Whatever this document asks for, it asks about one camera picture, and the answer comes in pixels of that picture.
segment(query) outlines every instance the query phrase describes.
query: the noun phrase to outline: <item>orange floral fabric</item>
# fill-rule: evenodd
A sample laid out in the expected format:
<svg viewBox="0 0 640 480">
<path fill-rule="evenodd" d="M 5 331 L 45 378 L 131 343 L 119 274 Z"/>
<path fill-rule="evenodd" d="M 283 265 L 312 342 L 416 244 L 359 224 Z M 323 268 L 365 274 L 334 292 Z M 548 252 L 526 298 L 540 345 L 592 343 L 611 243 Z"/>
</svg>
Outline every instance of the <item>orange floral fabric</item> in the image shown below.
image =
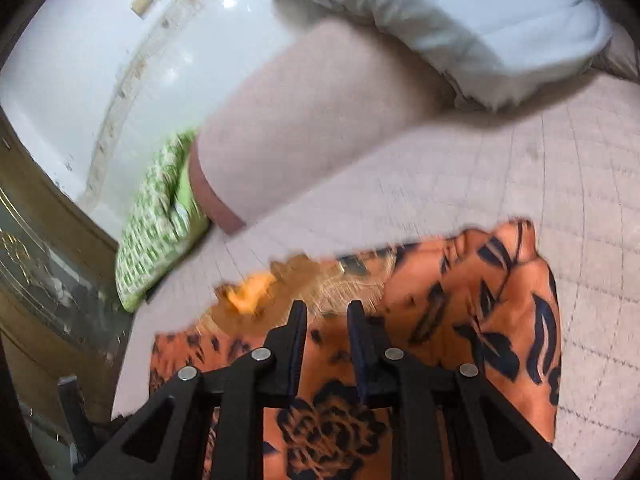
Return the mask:
<svg viewBox="0 0 640 480">
<path fill-rule="evenodd" d="M 196 325 L 156 336 L 150 371 L 154 391 L 185 365 L 203 372 L 227 366 L 286 320 L 292 300 L 305 301 L 308 330 L 298 397 L 290 407 L 264 415 L 266 479 L 390 477 L 388 410 L 361 406 L 354 387 L 345 316 L 351 300 L 362 300 L 393 345 L 425 364 L 455 369 L 474 362 L 553 440 L 561 324 L 555 280 L 536 252 L 530 221 L 324 262 L 296 256 L 272 263 L 271 272 L 276 282 L 259 305 L 262 315 L 234 321 L 219 294 L 218 304 Z M 205 478 L 216 421 L 214 414 Z"/>
</svg>

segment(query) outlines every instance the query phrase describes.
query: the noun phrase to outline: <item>silver screw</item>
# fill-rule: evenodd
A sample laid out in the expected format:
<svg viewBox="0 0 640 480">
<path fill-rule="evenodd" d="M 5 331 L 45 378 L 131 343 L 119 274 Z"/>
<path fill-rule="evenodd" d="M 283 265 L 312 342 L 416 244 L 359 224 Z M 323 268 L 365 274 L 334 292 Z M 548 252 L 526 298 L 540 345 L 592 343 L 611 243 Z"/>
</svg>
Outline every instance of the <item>silver screw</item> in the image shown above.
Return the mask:
<svg viewBox="0 0 640 480">
<path fill-rule="evenodd" d="M 182 381 L 191 381 L 197 374 L 198 371 L 193 366 L 185 366 L 178 370 L 178 377 Z"/>
<path fill-rule="evenodd" d="M 390 361 L 399 361 L 404 357 L 404 352 L 401 349 L 392 346 L 385 350 L 385 357 Z"/>
<path fill-rule="evenodd" d="M 459 370 L 465 377 L 475 377 L 478 375 L 478 367 L 473 363 L 464 363 L 460 365 Z"/>
<path fill-rule="evenodd" d="M 264 346 L 261 348 L 256 348 L 253 352 L 251 352 L 251 357 L 253 357 L 256 361 L 264 361 L 271 357 L 271 350 L 265 348 Z"/>
</svg>

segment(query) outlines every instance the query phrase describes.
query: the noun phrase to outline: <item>white wall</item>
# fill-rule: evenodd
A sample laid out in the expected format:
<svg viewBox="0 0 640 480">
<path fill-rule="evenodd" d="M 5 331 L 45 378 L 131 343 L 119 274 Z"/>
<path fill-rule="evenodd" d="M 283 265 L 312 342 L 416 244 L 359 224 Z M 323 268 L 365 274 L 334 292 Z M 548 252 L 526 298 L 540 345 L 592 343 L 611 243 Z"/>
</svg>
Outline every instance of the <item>white wall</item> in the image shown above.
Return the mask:
<svg viewBox="0 0 640 480">
<path fill-rule="evenodd" d="M 298 0 L 161 0 L 141 20 L 132 1 L 47 0 L 0 73 L 20 140 L 116 240 L 163 139 L 323 15 Z"/>
</svg>

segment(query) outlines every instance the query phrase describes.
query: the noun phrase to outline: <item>peeling paint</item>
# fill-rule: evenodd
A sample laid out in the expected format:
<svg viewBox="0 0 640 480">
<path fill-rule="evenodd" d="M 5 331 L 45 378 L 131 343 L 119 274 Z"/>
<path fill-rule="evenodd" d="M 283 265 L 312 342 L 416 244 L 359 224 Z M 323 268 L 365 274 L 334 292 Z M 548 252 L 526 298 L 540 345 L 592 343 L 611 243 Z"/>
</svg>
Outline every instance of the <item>peeling paint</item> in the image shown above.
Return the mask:
<svg viewBox="0 0 640 480">
<path fill-rule="evenodd" d="M 94 144 L 94 152 L 89 167 L 84 191 L 77 204 L 86 212 L 91 212 L 100 201 L 102 187 L 120 139 L 122 127 L 131 107 L 144 86 L 145 73 L 151 63 L 158 62 L 160 54 L 183 28 L 211 0 L 174 0 L 158 20 L 140 46 L 132 61 L 126 67 L 124 76 L 114 88 L 113 96 Z"/>
</svg>

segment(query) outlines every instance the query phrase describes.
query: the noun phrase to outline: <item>green and white cloth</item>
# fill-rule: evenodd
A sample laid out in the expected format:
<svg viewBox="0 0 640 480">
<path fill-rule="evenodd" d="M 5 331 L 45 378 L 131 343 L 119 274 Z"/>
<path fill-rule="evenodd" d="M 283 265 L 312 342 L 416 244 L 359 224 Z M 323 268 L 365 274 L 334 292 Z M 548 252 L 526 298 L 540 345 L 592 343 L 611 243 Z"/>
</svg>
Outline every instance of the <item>green and white cloth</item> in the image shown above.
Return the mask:
<svg viewBox="0 0 640 480">
<path fill-rule="evenodd" d="M 145 293 L 191 249 L 209 219 L 189 183 L 189 150 L 195 131 L 170 138 L 154 155 L 122 232 L 116 255 L 116 286 L 134 312 Z"/>
</svg>

